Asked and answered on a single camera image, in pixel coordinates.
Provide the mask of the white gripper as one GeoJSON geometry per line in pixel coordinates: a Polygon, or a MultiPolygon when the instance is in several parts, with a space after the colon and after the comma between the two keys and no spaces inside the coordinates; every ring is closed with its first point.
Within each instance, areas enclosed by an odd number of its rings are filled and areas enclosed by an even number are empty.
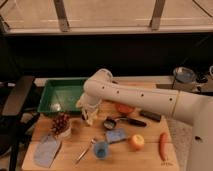
{"type": "Polygon", "coordinates": [[[90,96],[87,93],[83,93],[79,100],[76,102],[76,107],[79,108],[81,111],[83,108],[85,109],[97,109],[101,104],[101,100],[97,97],[90,96]]]}

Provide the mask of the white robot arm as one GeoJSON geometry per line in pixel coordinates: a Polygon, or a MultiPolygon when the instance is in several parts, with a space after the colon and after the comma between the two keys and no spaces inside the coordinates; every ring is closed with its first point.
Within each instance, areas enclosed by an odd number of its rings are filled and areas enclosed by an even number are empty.
{"type": "Polygon", "coordinates": [[[99,69],[83,85],[76,105],[88,124],[103,100],[141,108],[193,126],[187,171],[213,171],[213,97],[180,90],[115,84],[107,69],[99,69]]]}

